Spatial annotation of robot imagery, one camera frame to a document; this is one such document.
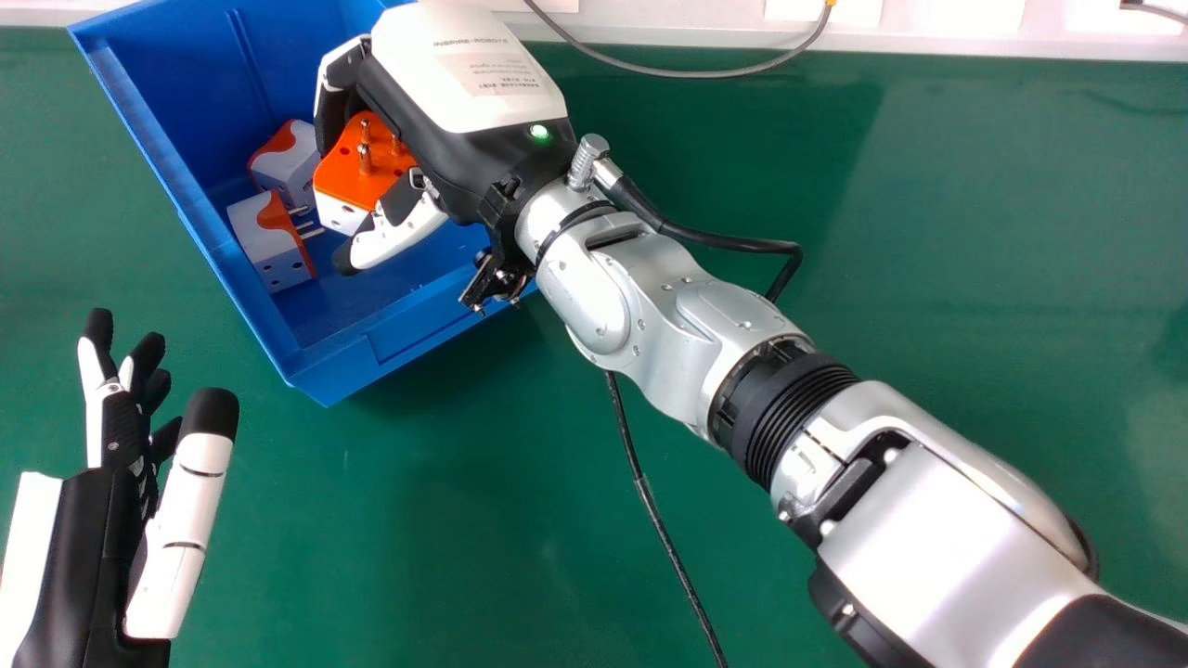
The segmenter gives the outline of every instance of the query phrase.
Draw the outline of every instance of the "blue plastic bin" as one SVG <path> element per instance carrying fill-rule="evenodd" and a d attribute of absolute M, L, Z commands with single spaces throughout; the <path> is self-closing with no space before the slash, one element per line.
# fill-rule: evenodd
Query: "blue plastic bin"
<path fill-rule="evenodd" d="M 369 32 L 384 8 L 378 0 L 156 0 L 70 30 L 268 359 L 322 405 L 482 320 L 457 303 L 487 245 L 481 226 L 446 225 L 350 278 L 330 265 L 346 237 L 328 231 L 309 240 L 318 279 L 270 295 L 226 218 L 228 204 L 255 193 L 252 152 L 285 120 L 311 120 L 322 55 Z"/>

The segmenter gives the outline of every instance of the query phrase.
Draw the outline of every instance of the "robotic hand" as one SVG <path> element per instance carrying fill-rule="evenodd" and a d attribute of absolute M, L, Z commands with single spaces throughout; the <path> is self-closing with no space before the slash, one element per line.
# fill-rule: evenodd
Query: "robotic hand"
<path fill-rule="evenodd" d="M 487 228 L 492 253 L 460 301 L 480 310 L 535 273 L 583 357 L 770 494 L 817 556 L 813 603 L 866 662 L 1188 666 L 1186 629 L 1102 591 L 1087 537 L 1034 483 L 702 270 L 672 239 L 696 234 L 643 197 L 605 140 L 575 141 L 560 90 L 489 12 L 388 10 L 323 61 L 327 145 L 350 101 L 405 141 L 434 206 Z M 352 272 L 407 247 L 362 252 L 372 242 L 384 235 L 341 251 Z"/>
<path fill-rule="evenodd" d="M 198 390 L 183 417 L 151 431 L 171 384 L 158 368 L 165 339 L 148 334 L 116 367 L 113 334 L 112 314 L 95 309 L 78 339 L 87 470 L 20 478 L 0 579 L 0 666 L 165 667 L 194 595 L 239 402 Z"/>

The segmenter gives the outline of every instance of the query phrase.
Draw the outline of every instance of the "white wall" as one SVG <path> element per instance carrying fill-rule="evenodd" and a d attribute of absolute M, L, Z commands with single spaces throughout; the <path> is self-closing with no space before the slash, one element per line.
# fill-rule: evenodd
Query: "white wall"
<path fill-rule="evenodd" d="M 441 0 L 498 10 L 520 0 Z M 1188 13 L 1188 0 L 1149 0 Z M 127 0 L 0 0 L 0 24 L 67 25 Z M 541 0 L 594 43 L 773 46 L 795 43 L 820 0 Z M 1184 26 L 1118 0 L 838 0 L 817 48 L 1188 62 Z M 575 8 L 577 13 L 570 13 Z M 501 14 L 524 39 L 556 39 L 526 11 Z"/>

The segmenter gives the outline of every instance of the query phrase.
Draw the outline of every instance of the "printed label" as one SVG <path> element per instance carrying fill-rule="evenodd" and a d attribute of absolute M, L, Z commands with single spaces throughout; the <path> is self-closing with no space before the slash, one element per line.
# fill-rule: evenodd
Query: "printed label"
<path fill-rule="evenodd" d="M 448 53 L 438 56 L 470 95 L 544 93 L 536 67 L 520 53 Z"/>

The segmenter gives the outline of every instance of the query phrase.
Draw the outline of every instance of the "green table surface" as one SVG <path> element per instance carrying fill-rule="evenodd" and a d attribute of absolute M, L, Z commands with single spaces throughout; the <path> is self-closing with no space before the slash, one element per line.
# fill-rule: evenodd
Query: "green table surface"
<path fill-rule="evenodd" d="M 1188 618 L 1184 67 L 810 53 L 672 82 L 538 53 L 579 132 L 672 216 L 805 245 L 781 305 L 820 347 L 1038 481 L 1107 587 Z M 543 300 L 322 409 L 270 366 L 63 33 L 0 31 L 0 506 L 21 471 L 83 464 L 93 305 L 118 347 L 168 336 L 164 412 L 198 385 L 241 397 L 175 666 L 712 666 L 602 379 Z M 752 286 L 777 264 L 696 254 Z M 857 666 L 766 494 L 626 393 L 733 663 Z"/>

